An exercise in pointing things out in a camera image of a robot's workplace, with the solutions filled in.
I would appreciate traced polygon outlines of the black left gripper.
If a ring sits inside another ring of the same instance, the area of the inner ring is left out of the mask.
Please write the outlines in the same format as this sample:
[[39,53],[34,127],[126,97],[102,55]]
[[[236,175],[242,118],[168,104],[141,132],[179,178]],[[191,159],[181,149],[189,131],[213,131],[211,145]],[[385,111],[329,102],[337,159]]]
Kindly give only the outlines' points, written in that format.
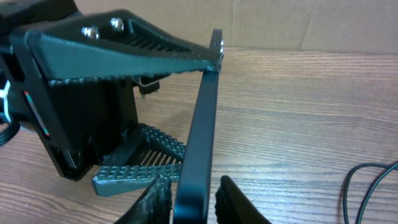
[[159,175],[178,181],[186,145],[138,124],[130,80],[219,72],[222,30],[205,47],[120,9],[15,31],[9,42],[10,114],[38,133],[62,177],[80,180],[101,165],[91,180],[100,197],[146,188]]

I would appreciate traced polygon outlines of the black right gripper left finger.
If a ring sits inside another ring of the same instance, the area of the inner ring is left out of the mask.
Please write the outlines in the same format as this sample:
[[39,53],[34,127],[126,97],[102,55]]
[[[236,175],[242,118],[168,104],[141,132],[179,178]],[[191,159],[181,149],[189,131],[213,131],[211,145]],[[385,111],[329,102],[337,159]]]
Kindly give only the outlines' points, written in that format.
[[133,206],[115,224],[169,224],[172,209],[172,181],[155,178]]

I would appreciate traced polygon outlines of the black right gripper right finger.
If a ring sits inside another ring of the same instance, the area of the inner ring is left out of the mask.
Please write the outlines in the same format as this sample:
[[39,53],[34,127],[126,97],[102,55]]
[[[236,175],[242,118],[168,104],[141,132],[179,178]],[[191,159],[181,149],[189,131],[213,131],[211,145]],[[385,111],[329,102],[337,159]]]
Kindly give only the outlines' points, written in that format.
[[219,224],[271,224],[227,175],[221,177],[215,198]]

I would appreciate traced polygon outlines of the blue-screen Samsung Galaxy smartphone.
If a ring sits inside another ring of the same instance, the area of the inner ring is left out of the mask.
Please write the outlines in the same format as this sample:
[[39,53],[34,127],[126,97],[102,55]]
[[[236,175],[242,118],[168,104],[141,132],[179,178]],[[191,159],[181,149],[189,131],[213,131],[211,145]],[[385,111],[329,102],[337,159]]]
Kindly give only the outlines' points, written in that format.
[[221,65],[203,72],[174,203],[174,224],[206,223]]

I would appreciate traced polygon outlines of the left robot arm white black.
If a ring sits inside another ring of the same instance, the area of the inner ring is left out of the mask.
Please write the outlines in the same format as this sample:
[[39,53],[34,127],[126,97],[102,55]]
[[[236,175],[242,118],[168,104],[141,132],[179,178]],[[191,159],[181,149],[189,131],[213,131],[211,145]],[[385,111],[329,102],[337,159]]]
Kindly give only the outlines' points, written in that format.
[[[1,3],[3,109],[32,128],[58,173],[80,180],[93,166],[100,196],[144,186],[157,174],[185,193],[209,192],[222,32],[208,47],[168,34],[131,11],[82,14],[74,1]],[[141,123],[134,90],[148,95],[173,74],[202,72],[187,143]]]

